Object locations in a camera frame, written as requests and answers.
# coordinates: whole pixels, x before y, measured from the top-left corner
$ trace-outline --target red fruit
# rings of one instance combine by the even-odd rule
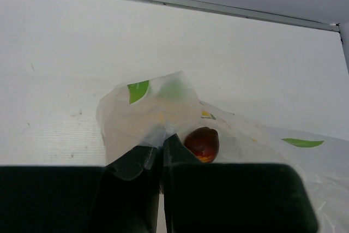
[[[211,163],[218,154],[218,132],[208,127],[195,129],[186,136],[184,146],[202,162]]]

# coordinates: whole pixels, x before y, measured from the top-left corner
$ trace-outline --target white plastic bag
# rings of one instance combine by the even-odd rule
[[[218,132],[214,162],[284,163],[301,176],[320,232],[349,232],[349,142],[265,127],[199,101],[183,73],[119,85],[97,108],[107,163],[136,145],[159,147],[199,127]]]

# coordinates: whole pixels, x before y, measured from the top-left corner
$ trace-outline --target white table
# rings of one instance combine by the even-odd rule
[[[349,140],[337,33],[124,0],[0,0],[0,164],[103,165],[99,99],[178,70],[224,110]]]

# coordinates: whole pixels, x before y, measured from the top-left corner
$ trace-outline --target green leaf design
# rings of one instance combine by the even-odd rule
[[[211,115],[210,117],[201,117],[201,118],[207,119],[207,120],[216,120],[216,118],[212,114],[210,115]]]
[[[165,83],[157,94],[158,98],[163,99],[182,99],[185,96],[185,86],[180,80],[173,80]]]
[[[149,89],[149,80],[127,85],[130,92],[130,104],[143,98]]]
[[[309,140],[301,140],[301,139],[282,139],[282,140],[296,147],[317,147],[323,143],[323,140],[322,141],[309,141]]]

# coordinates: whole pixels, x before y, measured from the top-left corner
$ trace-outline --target translucent plastic bag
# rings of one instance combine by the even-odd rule
[[[119,85],[97,108],[107,163],[136,145],[159,147],[177,133],[218,132],[217,163],[283,163],[303,179],[320,232],[349,232],[349,142],[270,128],[199,101],[183,73]]]

